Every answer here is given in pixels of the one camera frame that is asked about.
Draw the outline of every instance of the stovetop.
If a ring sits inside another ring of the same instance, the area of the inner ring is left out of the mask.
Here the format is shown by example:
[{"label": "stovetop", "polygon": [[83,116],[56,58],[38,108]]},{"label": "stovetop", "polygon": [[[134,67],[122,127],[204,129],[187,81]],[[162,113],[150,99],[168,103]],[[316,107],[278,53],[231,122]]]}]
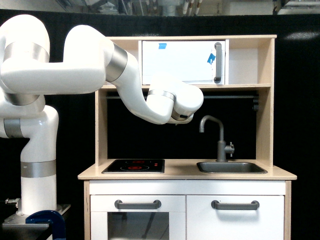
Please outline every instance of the stovetop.
[{"label": "stovetop", "polygon": [[164,172],[164,159],[116,159],[102,171],[103,174],[163,174]]}]

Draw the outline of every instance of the faucet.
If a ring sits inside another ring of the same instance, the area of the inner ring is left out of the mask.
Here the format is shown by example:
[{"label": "faucet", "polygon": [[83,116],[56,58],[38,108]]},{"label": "faucet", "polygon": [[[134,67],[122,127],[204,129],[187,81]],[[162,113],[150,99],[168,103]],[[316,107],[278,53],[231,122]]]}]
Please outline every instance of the faucet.
[{"label": "faucet", "polygon": [[205,132],[205,123],[207,120],[211,120],[213,122],[216,122],[219,124],[220,127],[220,139],[218,141],[218,154],[216,162],[218,163],[227,163],[228,160],[226,159],[226,154],[230,154],[232,157],[232,154],[235,152],[235,146],[230,142],[230,145],[226,145],[226,142],[224,140],[224,125],[222,121],[220,121],[218,118],[206,115],[204,116],[200,121],[199,126],[199,132],[204,133]]}]

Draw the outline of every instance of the gray handle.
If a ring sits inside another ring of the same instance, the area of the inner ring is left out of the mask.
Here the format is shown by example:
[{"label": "gray handle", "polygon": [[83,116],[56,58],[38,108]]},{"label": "gray handle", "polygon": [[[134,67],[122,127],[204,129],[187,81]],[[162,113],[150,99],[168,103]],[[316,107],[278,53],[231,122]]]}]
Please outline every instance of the gray handle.
[{"label": "gray handle", "polygon": [[121,200],[117,200],[114,202],[114,206],[117,209],[149,210],[160,208],[161,202],[159,200],[155,200],[153,203],[123,203]]},{"label": "gray handle", "polygon": [[214,77],[214,83],[218,84],[221,82],[222,77],[222,45],[220,42],[217,42],[214,45],[214,48],[216,50],[216,60],[215,60],[215,77]]},{"label": "gray handle", "polygon": [[251,203],[219,203],[217,200],[211,202],[211,207],[216,210],[257,210],[260,204],[258,201]]}]

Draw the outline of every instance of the blue sticker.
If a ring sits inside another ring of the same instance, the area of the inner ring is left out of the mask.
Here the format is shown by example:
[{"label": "blue sticker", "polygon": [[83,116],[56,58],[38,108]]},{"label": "blue sticker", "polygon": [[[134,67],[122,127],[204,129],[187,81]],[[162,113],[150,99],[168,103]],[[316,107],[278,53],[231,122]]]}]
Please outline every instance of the blue sticker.
[{"label": "blue sticker", "polygon": [[211,53],[208,58],[208,63],[212,65],[215,59],[216,59],[216,56]]},{"label": "blue sticker", "polygon": [[159,43],[159,49],[166,49],[166,43]]}]

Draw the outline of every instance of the stainless steel sink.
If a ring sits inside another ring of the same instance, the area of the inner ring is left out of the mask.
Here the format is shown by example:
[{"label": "stainless steel sink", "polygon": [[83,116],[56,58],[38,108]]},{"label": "stainless steel sink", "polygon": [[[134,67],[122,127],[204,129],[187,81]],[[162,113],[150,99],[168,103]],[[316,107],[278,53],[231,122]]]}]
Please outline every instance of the stainless steel sink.
[{"label": "stainless steel sink", "polygon": [[251,162],[203,161],[196,164],[199,170],[208,174],[266,174],[267,171]]}]

